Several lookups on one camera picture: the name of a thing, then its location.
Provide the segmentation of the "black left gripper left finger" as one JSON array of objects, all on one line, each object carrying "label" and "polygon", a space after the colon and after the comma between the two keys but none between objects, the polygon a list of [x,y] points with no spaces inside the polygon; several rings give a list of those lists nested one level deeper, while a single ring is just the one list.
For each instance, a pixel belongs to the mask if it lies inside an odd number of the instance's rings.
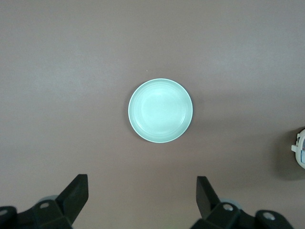
[{"label": "black left gripper left finger", "polygon": [[88,175],[78,174],[54,200],[40,201],[21,213],[18,213],[13,206],[2,206],[0,227],[2,229],[72,229],[88,198]]}]

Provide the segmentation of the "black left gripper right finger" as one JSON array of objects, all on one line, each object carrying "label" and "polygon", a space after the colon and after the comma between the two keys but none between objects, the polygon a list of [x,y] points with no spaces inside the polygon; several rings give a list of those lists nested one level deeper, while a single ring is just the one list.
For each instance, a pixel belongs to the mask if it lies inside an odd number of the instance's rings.
[{"label": "black left gripper right finger", "polygon": [[251,216],[233,203],[222,202],[207,177],[197,177],[196,203],[202,218],[193,224],[193,229],[293,229],[275,211],[259,210]]}]

